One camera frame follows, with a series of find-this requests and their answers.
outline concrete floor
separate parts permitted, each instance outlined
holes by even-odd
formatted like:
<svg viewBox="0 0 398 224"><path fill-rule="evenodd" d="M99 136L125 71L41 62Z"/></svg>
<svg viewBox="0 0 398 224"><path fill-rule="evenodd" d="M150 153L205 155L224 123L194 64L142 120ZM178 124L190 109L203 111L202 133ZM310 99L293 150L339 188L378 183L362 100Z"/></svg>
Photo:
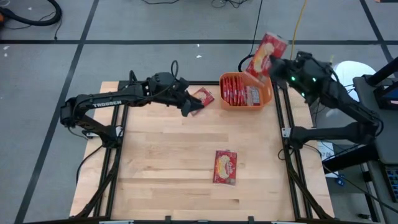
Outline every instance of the concrete floor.
<svg viewBox="0 0 398 224"><path fill-rule="evenodd" d="M239 9L229 4L215 9L211 0L165 5L139 0L57 2L63 17L56 43L51 40L58 25L0 30L1 223L68 217L86 142L58 123L57 104L65 97L96 93L102 81L127 79L130 69L141 79L168 71L174 59L187 80L218 80L222 73L236 71L249 53L260 5L258 0ZM369 23L362 3L376 26ZM266 31L291 39L302 4L264 0L256 39ZM43 0L11 0L8 8L37 20L53 11ZM299 42L295 52L312 52L325 61L334 55L335 63L354 60L378 70L398 56L397 11L396 3L374 0L308 0L297 40L312 41ZM6 25L23 26L16 21ZM366 205L350 201L364 200L363 194L333 193L333 188L331 183L333 204L344 204L335 206L336 216L361 221L356 214L366 213Z"/></svg>

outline wooden tabletop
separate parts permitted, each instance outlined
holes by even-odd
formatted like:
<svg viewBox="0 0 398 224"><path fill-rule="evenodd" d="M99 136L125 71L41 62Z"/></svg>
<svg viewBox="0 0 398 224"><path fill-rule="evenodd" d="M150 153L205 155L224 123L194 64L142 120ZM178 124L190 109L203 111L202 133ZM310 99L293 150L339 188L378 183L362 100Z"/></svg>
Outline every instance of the wooden tabletop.
<svg viewBox="0 0 398 224"><path fill-rule="evenodd" d="M101 92L117 87L118 82L103 82ZM194 93L201 87L188 90ZM220 108L219 87L205 88L215 101L194 117L184 118L180 110L156 103L129 109L112 219L164 220L171 215L173 220L294 220L286 165L277 158L282 142L274 100L261 111L225 111ZM311 127L303 98L294 90L289 94L295 124ZM281 100L285 111L283 96ZM97 109L94 119L108 125L112 113L113 108ZM85 156L100 144L99 138L89 140ZM225 149L238 153L235 186L212 183L215 151ZM83 165L71 215L96 191L104 152ZM301 154L309 191L333 216L319 154L307 147ZM298 188L297 192L304 217Z"/></svg>

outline orange basket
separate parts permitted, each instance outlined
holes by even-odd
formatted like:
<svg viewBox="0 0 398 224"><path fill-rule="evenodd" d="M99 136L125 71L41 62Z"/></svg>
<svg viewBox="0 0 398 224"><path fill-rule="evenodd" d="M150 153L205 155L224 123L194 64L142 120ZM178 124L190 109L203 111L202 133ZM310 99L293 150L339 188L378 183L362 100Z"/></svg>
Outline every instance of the orange basket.
<svg viewBox="0 0 398 224"><path fill-rule="evenodd" d="M229 103L227 103L222 97L223 86L220 84L221 108L223 108L224 110L261 110L264 107L264 105L266 105L272 99L272 84L271 84L271 79L269 77L267 77L268 80L266 80L266 82L264 84L264 83L261 83L258 80L256 80L251 75L248 75L244 72L228 72L228 73L224 73L220 77L220 83L221 83L221 80L226 77L242 77L244 86L249 85L249 86L257 87L259 90L260 105L258 105L258 106L231 106L231 105L229 105Z"/></svg>

